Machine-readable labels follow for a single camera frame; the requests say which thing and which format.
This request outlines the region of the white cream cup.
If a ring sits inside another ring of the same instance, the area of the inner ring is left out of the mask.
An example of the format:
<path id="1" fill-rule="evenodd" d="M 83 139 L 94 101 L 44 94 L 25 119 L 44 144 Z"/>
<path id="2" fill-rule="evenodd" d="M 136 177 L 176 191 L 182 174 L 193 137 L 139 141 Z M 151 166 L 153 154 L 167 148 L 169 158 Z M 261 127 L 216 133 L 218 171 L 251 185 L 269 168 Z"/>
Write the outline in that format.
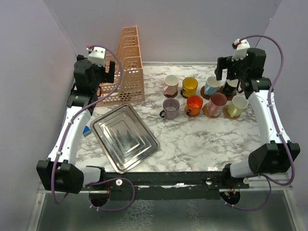
<path id="1" fill-rule="evenodd" d="M 238 117 L 247 108 L 247 106 L 248 100 L 244 96 L 236 95 L 228 105 L 227 112 L 231 118 Z"/>

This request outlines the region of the white blue mug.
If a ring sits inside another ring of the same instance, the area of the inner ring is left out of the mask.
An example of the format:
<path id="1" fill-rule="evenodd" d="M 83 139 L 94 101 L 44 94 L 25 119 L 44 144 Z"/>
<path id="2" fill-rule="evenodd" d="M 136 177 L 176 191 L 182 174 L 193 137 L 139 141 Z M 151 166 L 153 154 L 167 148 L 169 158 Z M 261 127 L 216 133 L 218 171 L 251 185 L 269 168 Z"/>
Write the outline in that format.
<path id="1" fill-rule="evenodd" d="M 209 77 L 205 83 L 204 94 L 211 96 L 212 94 L 218 91 L 218 89 L 220 88 L 220 85 L 221 85 L 221 81 L 216 80 L 215 76 Z"/>

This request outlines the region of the pink maroon mug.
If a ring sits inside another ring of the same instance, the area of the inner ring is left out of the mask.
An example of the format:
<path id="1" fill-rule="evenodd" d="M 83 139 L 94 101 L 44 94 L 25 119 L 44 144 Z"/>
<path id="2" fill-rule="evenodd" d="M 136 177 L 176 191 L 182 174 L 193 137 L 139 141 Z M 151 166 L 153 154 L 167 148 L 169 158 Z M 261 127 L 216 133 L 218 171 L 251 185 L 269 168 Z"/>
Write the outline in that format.
<path id="1" fill-rule="evenodd" d="M 207 105 L 207 112 L 211 116 L 218 116 L 220 113 L 222 113 L 222 110 L 224 106 L 227 103 L 227 98 L 224 94 L 216 92 L 214 93 Z"/>

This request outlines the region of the brown ringed wooden saucer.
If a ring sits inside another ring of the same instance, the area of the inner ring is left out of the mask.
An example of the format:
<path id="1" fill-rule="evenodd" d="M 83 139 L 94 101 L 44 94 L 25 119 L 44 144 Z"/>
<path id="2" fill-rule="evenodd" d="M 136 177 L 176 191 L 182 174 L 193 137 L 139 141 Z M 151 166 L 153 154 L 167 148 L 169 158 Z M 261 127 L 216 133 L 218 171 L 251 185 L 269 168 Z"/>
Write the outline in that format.
<path id="1" fill-rule="evenodd" d="M 211 96 L 216 93 L 218 89 L 219 87 L 203 86 L 200 90 L 200 94 L 204 99 L 210 100 Z"/>

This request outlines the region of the woven rattan coaster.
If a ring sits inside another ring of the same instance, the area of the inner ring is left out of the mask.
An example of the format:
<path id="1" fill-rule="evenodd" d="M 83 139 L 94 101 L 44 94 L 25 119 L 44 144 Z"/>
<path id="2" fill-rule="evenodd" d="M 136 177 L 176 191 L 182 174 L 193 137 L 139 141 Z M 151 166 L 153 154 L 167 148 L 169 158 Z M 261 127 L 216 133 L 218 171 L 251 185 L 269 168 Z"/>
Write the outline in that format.
<path id="1" fill-rule="evenodd" d="M 231 117 L 228 113 L 228 105 L 224 106 L 223 108 L 223 113 L 224 113 L 224 116 L 228 119 L 232 119 L 232 120 L 236 120 L 238 119 L 241 115 L 238 115 L 238 116 L 234 116 L 234 117 Z"/>
<path id="2" fill-rule="evenodd" d="M 208 118 L 211 118 L 211 119 L 216 119 L 216 118 L 218 118 L 218 117 L 220 117 L 221 116 L 221 113 L 219 114 L 219 115 L 217 115 L 217 116 L 211 116 L 208 112 L 207 112 L 207 103 L 203 106 L 203 113 L 204 113 L 204 115 L 205 116 L 207 116 Z"/>

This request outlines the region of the yellow black mug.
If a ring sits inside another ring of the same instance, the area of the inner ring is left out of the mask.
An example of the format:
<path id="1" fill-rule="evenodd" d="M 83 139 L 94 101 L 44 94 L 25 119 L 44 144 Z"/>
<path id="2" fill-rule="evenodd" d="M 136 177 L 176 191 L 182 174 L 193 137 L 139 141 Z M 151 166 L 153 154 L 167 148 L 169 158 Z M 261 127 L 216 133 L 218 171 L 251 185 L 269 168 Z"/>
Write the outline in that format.
<path id="1" fill-rule="evenodd" d="M 187 77 L 182 82 L 181 92 L 185 92 L 185 95 L 196 94 L 196 90 L 198 87 L 198 81 L 193 77 Z"/>

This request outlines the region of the orange metallic cup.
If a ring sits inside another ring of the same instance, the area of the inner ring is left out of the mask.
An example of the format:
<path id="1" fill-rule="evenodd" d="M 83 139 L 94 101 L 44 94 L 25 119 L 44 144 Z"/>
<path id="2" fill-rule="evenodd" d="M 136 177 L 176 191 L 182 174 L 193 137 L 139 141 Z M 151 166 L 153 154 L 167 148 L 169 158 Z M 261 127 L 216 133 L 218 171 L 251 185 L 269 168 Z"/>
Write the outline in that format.
<path id="1" fill-rule="evenodd" d="M 186 101 L 184 112 L 187 111 L 188 109 L 201 111 L 202 106 L 203 106 L 203 99 L 200 96 L 198 95 L 190 96 Z"/>

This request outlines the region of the white pink mug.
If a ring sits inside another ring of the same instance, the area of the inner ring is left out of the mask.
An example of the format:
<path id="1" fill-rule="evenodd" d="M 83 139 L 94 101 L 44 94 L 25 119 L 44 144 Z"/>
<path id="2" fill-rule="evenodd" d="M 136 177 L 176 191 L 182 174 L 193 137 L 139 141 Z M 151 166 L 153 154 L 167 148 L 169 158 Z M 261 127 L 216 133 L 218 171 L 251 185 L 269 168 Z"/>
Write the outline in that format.
<path id="1" fill-rule="evenodd" d="M 178 91 L 179 78 L 176 75 L 168 75 L 164 79 L 163 93 L 173 95 Z"/>

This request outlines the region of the purple glass cup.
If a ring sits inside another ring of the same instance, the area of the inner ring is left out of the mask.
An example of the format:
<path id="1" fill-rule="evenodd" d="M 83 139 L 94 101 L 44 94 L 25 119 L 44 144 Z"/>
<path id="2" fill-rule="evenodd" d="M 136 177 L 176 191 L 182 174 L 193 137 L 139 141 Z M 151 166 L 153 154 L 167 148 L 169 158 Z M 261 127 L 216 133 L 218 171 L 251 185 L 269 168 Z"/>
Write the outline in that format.
<path id="1" fill-rule="evenodd" d="M 159 113 L 161 118 L 175 119 L 178 116 L 180 103 L 177 99 L 167 98 L 163 101 L 163 110 Z"/>

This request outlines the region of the dark brown wooden coaster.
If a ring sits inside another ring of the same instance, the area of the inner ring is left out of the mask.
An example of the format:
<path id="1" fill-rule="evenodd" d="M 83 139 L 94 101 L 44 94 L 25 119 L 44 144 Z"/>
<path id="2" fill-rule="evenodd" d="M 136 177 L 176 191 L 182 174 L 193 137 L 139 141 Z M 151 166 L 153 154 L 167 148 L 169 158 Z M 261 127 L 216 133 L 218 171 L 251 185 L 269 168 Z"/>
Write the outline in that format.
<path id="1" fill-rule="evenodd" d="M 188 95 L 188 96 L 187 96 L 187 95 L 185 95 L 184 93 L 185 93 L 185 92 L 183 92 L 183 93 L 180 92 L 180 95 L 181 95 L 183 98 L 185 98 L 185 99 L 188 99 L 190 96 L 194 96 L 194 95 L 195 95 L 195 94 L 191 94 L 191 95 Z"/>

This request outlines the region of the light brown wooden coaster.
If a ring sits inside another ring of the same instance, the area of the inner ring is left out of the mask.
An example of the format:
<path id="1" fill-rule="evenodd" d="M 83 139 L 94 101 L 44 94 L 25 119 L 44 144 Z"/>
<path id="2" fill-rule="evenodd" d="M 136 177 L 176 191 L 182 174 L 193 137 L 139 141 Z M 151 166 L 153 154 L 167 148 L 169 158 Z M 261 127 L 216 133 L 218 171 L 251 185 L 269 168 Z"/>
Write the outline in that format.
<path id="1" fill-rule="evenodd" d="M 187 111 L 185 111 L 185 114 L 188 116 L 188 117 L 196 117 L 200 114 L 200 111 L 197 110 L 192 110 L 192 109 L 188 109 Z"/>

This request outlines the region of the dark walnut coaster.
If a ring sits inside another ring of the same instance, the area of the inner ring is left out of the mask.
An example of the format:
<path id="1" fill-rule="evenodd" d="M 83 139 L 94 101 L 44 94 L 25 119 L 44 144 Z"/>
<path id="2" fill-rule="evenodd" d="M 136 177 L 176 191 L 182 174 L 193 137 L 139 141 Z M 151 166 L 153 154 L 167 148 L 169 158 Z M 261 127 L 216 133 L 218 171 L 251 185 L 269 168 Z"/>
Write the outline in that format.
<path id="1" fill-rule="evenodd" d="M 176 91 L 173 95 L 169 95 L 169 94 L 164 94 L 165 97 L 167 98 L 175 98 L 178 94 L 178 91 Z"/>

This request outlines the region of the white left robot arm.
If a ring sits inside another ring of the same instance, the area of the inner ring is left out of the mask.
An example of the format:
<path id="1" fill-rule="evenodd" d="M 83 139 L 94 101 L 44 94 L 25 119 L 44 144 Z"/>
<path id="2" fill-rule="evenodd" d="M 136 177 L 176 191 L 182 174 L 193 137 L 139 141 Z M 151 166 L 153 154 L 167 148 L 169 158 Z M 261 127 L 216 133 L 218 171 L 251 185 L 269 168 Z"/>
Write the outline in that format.
<path id="1" fill-rule="evenodd" d="M 106 185 L 100 167 L 80 170 L 75 163 L 82 132 L 98 100 L 100 84 L 114 82 L 115 62 L 110 62 L 106 72 L 104 52 L 91 53 L 88 57 L 78 55 L 73 74 L 75 82 L 67 99 L 59 138 L 48 158 L 38 161 L 36 169 L 46 190 L 77 194 L 87 184 L 96 190 Z"/>

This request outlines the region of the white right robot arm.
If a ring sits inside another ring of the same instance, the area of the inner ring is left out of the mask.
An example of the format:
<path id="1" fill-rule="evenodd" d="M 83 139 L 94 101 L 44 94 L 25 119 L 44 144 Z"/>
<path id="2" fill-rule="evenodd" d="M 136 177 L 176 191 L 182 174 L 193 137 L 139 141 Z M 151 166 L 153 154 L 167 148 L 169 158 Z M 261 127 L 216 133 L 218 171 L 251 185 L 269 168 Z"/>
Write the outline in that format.
<path id="1" fill-rule="evenodd" d="M 245 48 L 236 51 L 234 56 L 217 60 L 216 79 L 221 80 L 222 71 L 226 70 L 227 79 L 239 81 L 256 115 L 261 138 L 261 146 L 251 152 L 246 161 L 231 164 L 230 172 L 221 176 L 226 188 L 234 187 L 238 178 L 285 173 L 300 153 L 299 144 L 291 141 L 280 121 L 271 80 L 263 77 L 265 60 L 265 51 L 258 48 Z"/>

